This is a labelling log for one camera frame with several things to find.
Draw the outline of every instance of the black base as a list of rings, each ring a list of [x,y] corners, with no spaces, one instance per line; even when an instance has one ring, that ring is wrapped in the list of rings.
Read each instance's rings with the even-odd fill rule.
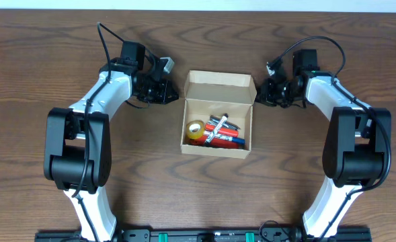
[[[290,242],[312,242],[313,238],[302,238],[296,232],[299,229],[281,227],[290,233]],[[262,229],[262,235],[269,241],[288,241],[280,227],[268,227]],[[36,233],[35,242],[63,242],[85,241],[80,240],[79,232],[71,233]],[[369,228],[363,227],[340,227],[337,235],[322,242],[372,242]],[[257,229],[244,230],[201,230],[201,231],[150,231],[147,229],[135,229],[124,231],[121,235],[114,236],[111,242],[265,242],[262,240]]]

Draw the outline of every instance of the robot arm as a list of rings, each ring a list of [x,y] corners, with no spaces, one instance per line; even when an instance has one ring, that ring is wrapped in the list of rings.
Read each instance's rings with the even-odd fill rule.
[[[305,108],[308,102],[330,121],[322,156],[326,176],[314,203],[303,214],[302,228],[304,238],[331,237],[353,201],[384,177],[390,166],[385,154],[390,151],[373,118],[383,124],[390,139],[391,115],[357,100],[331,73],[320,71],[316,50],[296,51],[293,59],[293,81],[284,76],[280,59],[268,64],[272,78],[261,87],[257,99],[282,108],[295,101],[302,101]],[[367,138],[369,143],[355,144],[355,138]]]
[[[44,174],[73,203],[81,223],[81,237],[88,241],[111,241],[116,229],[104,187],[111,169],[110,120],[133,95],[148,104],[168,104],[178,99],[171,82],[163,78],[174,65],[171,58],[150,53],[152,68],[141,73],[145,51],[142,44],[123,41],[120,57],[100,69],[99,79],[82,99],[68,109],[53,108],[48,114]],[[91,103],[85,114],[87,100]],[[65,140],[76,138],[88,138],[89,145],[66,145]],[[89,158],[84,172],[86,149]]]

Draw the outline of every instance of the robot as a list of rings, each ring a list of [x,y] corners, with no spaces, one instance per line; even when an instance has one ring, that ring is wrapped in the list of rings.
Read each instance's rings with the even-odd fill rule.
[[[120,57],[110,59],[100,27],[122,41]],[[325,178],[311,207],[297,226],[277,222],[259,229],[205,231],[126,230],[117,225],[104,185],[111,168],[110,120],[132,96],[151,104],[178,99],[170,81],[164,79],[174,66],[171,58],[158,58],[142,44],[128,42],[97,24],[107,64],[99,79],[81,100],[69,108],[53,108],[48,114],[44,175],[70,198],[81,223],[81,231],[36,233],[35,242],[127,241],[127,242],[276,242],[276,241],[372,241],[366,227],[338,227],[353,201],[363,192],[379,187],[391,166],[391,114],[358,100],[336,77],[346,62],[344,51],[324,36],[305,38],[267,63],[270,78],[258,90],[257,101],[267,106],[289,108],[317,106],[330,121],[323,150]],[[321,71],[316,50],[293,54],[293,80],[282,68],[282,57],[300,43],[323,39],[334,43],[343,56],[335,75]],[[151,69],[142,73],[145,58]],[[66,145],[65,140],[85,139],[85,147]],[[369,139],[356,144],[356,138]]]

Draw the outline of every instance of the wood grain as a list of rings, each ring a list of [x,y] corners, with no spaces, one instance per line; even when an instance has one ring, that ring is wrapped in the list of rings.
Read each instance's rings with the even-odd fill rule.
[[[361,195],[343,224],[369,226],[374,241],[396,241],[396,14],[28,10],[0,11],[0,241],[79,226],[68,199],[44,179],[45,126],[52,107],[76,102],[96,81],[105,61],[97,21],[171,56],[182,95],[190,69],[251,73],[258,86],[266,61],[293,42],[336,39],[347,55],[343,85],[393,119],[389,178]],[[116,56],[118,41],[106,38]],[[303,48],[319,49],[323,69],[340,63],[328,43]],[[182,99],[146,110],[123,105],[113,118],[107,188],[120,222],[155,229],[299,222],[323,181],[328,121],[317,108],[256,104],[246,160],[181,155],[183,108]]]

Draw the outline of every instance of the table surface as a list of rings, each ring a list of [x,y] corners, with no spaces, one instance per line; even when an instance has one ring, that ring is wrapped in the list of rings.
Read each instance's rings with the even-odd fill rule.
[[[396,241],[396,14],[29,10],[0,11],[0,241],[79,228],[69,199],[43,175],[46,116],[75,103],[97,80],[106,61],[97,21],[171,56],[182,97],[190,69],[249,73],[259,86],[266,62],[297,40],[337,40],[347,56],[339,74],[344,87],[392,114],[389,177],[361,195],[342,224],[369,226],[374,241]],[[106,39],[118,56],[119,41]],[[330,43],[302,47],[319,49],[324,70],[340,64]],[[181,154],[183,99],[145,110],[122,105],[110,126],[106,185],[118,220],[154,229],[299,223],[324,178],[329,122],[314,106],[254,107],[253,150],[242,160]]]

